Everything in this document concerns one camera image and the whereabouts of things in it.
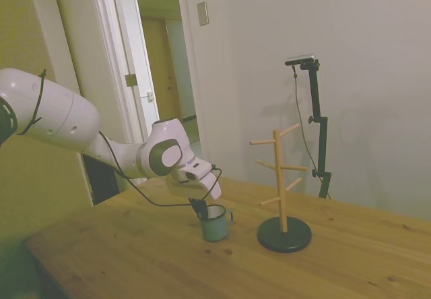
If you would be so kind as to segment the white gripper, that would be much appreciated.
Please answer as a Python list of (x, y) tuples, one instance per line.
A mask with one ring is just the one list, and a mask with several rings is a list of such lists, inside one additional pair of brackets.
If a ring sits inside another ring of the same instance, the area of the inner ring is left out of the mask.
[(222, 195), (222, 190), (218, 178), (212, 173), (206, 174), (201, 180), (189, 180), (187, 182), (178, 182), (168, 176), (166, 179), (168, 190), (176, 196), (189, 199), (196, 216), (199, 218), (208, 218), (207, 203), (208, 197), (217, 200)]

